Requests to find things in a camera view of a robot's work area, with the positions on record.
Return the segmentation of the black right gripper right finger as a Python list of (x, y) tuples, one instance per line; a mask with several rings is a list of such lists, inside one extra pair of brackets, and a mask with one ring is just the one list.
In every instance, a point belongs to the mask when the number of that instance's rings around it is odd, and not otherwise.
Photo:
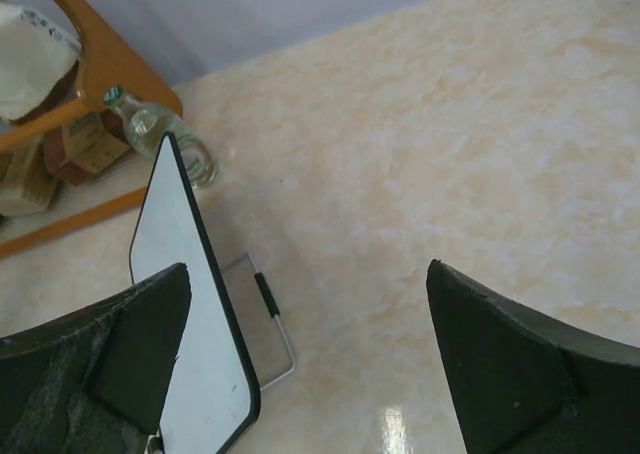
[(432, 260), (426, 290), (469, 453), (636, 453), (639, 350)]

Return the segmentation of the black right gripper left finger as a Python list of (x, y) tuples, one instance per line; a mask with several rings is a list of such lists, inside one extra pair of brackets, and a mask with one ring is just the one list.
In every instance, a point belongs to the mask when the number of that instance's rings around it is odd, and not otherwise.
[(142, 453), (160, 424), (191, 303), (176, 263), (1, 340), (4, 453)]

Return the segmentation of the black framed whiteboard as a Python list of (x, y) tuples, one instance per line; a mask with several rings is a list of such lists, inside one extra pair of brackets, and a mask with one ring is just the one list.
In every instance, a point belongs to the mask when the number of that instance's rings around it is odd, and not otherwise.
[(191, 304), (160, 432), (168, 453), (226, 453), (256, 422), (261, 394), (173, 133), (154, 161), (130, 252), (133, 281), (181, 263)]

